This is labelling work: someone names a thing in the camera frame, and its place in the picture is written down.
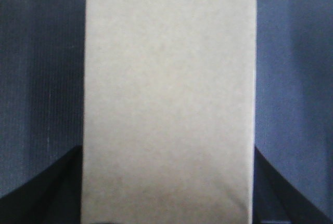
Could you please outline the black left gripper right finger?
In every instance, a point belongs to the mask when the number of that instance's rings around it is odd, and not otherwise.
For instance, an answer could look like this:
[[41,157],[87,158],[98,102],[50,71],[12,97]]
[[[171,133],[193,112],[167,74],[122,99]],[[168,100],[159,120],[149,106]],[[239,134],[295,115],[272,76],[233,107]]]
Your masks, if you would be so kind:
[[254,150],[254,223],[332,223],[321,210],[294,188]]

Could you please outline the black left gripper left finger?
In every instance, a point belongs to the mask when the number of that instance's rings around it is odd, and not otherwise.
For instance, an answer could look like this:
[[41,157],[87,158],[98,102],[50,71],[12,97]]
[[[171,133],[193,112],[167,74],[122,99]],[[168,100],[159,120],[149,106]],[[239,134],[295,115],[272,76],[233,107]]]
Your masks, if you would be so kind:
[[1,198],[1,223],[80,223],[83,150],[76,146]]

